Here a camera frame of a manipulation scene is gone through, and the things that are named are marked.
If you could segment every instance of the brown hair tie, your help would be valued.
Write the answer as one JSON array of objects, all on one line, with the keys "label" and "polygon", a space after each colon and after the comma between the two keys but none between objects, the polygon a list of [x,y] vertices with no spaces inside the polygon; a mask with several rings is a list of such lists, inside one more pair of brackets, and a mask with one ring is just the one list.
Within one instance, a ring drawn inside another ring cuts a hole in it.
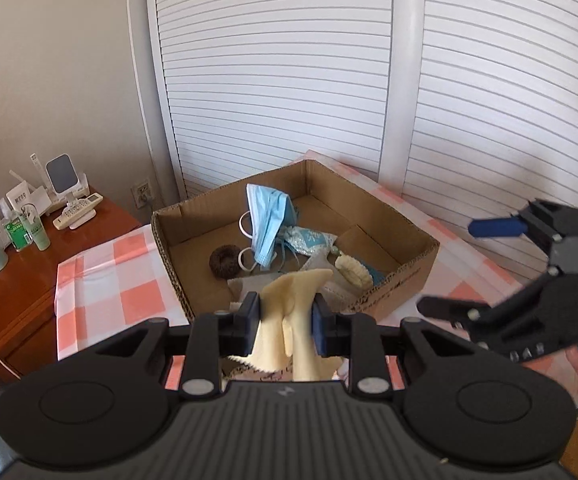
[{"label": "brown hair tie", "polygon": [[238,254],[240,248],[235,245],[223,245],[218,247],[209,256],[209,268],[213,275],[223,280],[229,280],[238,276],[240,266],[238,265]]}]

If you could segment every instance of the electrical outlet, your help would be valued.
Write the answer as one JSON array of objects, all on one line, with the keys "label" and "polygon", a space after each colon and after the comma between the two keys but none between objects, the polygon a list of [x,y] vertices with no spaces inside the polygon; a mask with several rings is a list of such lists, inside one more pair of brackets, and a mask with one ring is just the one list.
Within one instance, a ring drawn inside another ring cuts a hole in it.
[{"label": "electrical outlet", "polygon": [[136,202],[136,208],[138,209],[142,209],[147,204],[153,202],[153,189],[151,188],[149,179],[132,186],[131,193],[134,196],[134,202]]}]

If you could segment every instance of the checkered tablecloth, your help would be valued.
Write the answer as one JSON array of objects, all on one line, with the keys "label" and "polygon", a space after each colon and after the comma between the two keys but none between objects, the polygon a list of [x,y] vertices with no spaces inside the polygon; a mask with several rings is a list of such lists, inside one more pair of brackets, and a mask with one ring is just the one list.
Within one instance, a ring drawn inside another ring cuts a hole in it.
[{"label": "checkered tablecloth", "polygon": [[[392,206],[440,242],[434,267],[421,294],[495,304],[520,288],[504,270],[440,222],[368,177],[316,152],[307,152],[302,158],[318,160]],[[403,317],[419,316],[416,310],[419,296],[411,298],[381,323],[397,326]],[[167,317],[171,325],[187,323],[150,226],[84,251],[58,267],[59,359],[154,316]],[[180,365],[181,360],[176,360],[168,387],[175,387]],[[578,402],[578,371],[566,352],[546,356],[530,366],[559,381]],[[400,375],[395,359],[389,360],[389,367],[398,385]]]}]

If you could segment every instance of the cardboard box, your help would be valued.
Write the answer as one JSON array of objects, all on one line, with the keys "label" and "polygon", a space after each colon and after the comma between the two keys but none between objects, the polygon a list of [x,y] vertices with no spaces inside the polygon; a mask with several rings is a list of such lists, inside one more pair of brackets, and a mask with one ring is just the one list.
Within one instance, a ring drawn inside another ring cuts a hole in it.
[{"label": "cardboard box", "polygon": [[[153,235],[190,321],[205,312],[228,309],[232,301],[226,280],[215,278],[208,262],[221,245],[251,244],[238,225],[248,210],[249,183],[287,193],[299,212],[300,226],[338,235],[336,245],[343,252],[386,275],[382,284],[350,306],[351,311],[384,319],[425,284],[438,242],[364,189],[315,160],[303,160],[154,213]],[[297,270],[305,261],[301,256],[298,263],[288,253],[283,271]]]}]

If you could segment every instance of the silver bolt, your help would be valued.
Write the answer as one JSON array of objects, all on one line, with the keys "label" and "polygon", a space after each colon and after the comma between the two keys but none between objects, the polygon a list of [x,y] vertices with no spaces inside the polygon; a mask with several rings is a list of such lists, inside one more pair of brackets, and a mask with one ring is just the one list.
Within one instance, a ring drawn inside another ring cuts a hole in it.
[{"label": "silver bolt", "polygon": [[213,383],[207,379],[190,379],[182,384],[182,391],[193,396],[207,395],[213,392]]},{"label": "silver bolt", "polygon": [[365,377],[358,381],[358,389],[364,394],[383,394],[389,389],[389,383],[380,377]]}]

